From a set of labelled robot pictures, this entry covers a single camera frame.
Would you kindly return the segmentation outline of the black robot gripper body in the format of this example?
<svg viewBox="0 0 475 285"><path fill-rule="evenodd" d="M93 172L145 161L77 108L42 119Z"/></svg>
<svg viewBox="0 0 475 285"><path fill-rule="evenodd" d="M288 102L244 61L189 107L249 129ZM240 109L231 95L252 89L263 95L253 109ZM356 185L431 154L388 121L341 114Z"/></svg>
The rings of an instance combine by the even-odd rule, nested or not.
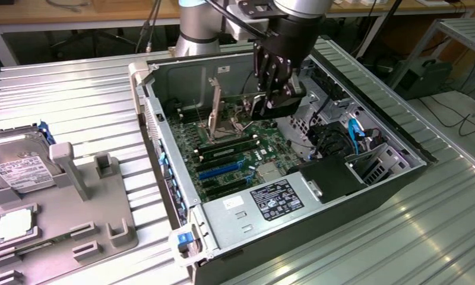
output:
<svg viewBox="0 0 475 285"><path fill-rule="evenodd" d="M265 54L268 59L273 56L280 57L284 61L289 61L292 68L299 68L321 34L324 20L324 15L316 18L300 18L292 15L271 18L265 38L255 41L255 71L259 71Z"/></svg>

